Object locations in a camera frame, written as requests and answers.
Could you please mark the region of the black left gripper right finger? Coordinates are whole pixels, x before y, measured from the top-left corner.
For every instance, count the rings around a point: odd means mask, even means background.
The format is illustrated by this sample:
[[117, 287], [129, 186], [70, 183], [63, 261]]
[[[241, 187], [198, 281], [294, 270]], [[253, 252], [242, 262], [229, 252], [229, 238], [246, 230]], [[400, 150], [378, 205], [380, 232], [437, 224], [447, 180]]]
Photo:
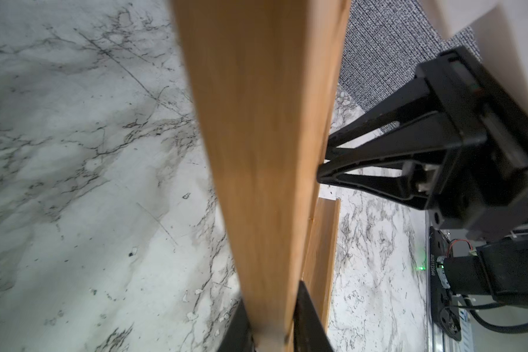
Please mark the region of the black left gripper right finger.
[[299, 282], [293, 315], [293, 350], [297, 352], [333, 352], [304, 281]]

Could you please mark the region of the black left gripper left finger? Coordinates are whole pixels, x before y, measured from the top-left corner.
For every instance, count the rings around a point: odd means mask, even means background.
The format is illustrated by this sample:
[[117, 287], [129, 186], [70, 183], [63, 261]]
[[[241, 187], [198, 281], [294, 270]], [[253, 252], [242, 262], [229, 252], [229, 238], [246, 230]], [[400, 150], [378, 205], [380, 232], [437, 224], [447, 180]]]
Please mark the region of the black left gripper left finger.
[[242, 300], [236, 307], [218, 352], [252, 352], [253, 339], [248, 315]]

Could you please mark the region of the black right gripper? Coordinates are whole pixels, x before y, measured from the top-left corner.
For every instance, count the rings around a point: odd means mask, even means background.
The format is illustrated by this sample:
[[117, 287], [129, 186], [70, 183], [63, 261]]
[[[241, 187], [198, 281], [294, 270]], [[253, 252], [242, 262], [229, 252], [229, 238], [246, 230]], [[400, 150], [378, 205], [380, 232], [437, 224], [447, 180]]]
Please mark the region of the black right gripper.
[[399, 128], [322, 164], [317, 181], [427, 210], [443, 174], [435, 227], [476, 241], [528, 235], [528, 115], [464, 47], [418, 65], [415, 76], [328, 146]]

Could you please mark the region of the small wooden easel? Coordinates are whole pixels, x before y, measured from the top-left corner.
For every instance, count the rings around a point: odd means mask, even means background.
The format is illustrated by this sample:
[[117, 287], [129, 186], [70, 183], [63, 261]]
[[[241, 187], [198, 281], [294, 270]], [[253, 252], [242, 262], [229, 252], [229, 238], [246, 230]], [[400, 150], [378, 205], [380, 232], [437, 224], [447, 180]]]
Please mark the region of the small wooden easel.
[[259, 351], [286, 351], [349, 1], [172, 1]]

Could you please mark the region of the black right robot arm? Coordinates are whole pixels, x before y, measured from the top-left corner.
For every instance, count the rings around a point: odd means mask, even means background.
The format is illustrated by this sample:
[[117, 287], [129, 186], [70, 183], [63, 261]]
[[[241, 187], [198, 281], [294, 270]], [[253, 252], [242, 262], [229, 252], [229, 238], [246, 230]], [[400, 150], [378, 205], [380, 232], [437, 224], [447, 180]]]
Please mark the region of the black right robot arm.
[[528, 308], [528, 116], [466, 48], [332, 133], [317, 180], [429, 213], [431, 317], [448, 337], [455, 295]]

